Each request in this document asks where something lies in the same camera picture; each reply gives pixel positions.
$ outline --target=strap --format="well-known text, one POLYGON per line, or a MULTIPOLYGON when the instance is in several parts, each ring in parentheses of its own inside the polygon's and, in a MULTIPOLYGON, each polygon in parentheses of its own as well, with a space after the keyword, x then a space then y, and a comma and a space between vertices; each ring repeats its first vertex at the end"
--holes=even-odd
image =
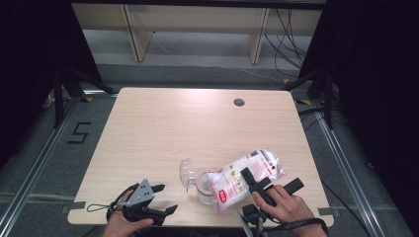
POLYGON ((109 207, 108 207, 108 211, 107 211, 107 213, 106 213, 106 219, 107 220, 109 220, 109 218, 111 217, 111 215, 112 215, 112 213, 114 213, 114 208, 115 208, 115 205, 118 203, 118 201, 128 192, 128 191, 130 191, 130 190, 136 190, 136 188, 138 188, 138 186, 139 186, 139 184, 135 184, 135 185, 132 185, 132 186, 129 186, 128 188, 126 188, 126 190, 124 190, 116 199, 115 199, 115 201, 113 201, 113 202, 111 202, 110 204, 109 204, 109 207))
POLYGON ((265 231, 293 230, 293 229, 297 229, 301 226, 306 226, 306 225, 311 225, 311 224, 320 224, 324 233, 326 233, 328 235, 328 230, 327 230, 326 223, 324 222, 324 220, 322 220, 320 218, 299 220, 299 221, 295 221, 295 222, 290 222, 290 223, 285 223, 285 224, 282 224, 282 225, 278 225, 277 227, 272 228, 272 229, 264 229, 264 230, 265 231))

